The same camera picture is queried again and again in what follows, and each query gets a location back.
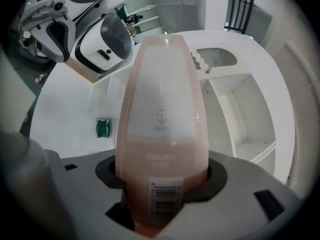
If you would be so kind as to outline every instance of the white table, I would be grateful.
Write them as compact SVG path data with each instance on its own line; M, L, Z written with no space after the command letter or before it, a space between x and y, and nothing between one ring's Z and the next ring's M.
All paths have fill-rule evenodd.
M263 94L273 123L277 154L274 176L285 183L293 159L295 123L289 92L274 60L246 35L213 30L179 34L184 36L190 50L230 48L245 62ZM111 75L130 70L138 49L136 45L130 59ZM198 75L206 77L203 72ZM109 139L96 139L97 117L88 109L93 107L89 100L93 86L64 63L57 63L35 106L30 137L43 148L58 152L62 158L114 149L114 132Z

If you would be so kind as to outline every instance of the barcode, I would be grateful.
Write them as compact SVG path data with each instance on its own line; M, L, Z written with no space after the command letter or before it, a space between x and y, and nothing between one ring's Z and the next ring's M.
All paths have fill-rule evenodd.
M153 218L168 219L180 209L183 178L150 178L150 215Z

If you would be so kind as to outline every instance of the barcode label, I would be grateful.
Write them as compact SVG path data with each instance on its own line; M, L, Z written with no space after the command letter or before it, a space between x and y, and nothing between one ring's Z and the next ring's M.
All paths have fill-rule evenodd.
M184 178L149 178L149 213L153 219L167 220L181 208Z

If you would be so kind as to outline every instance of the white label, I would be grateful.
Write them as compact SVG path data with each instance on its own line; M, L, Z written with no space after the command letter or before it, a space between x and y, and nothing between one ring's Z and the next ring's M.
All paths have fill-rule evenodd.
M149 214L156 220L169 220L181 208L184 178L150 177Z

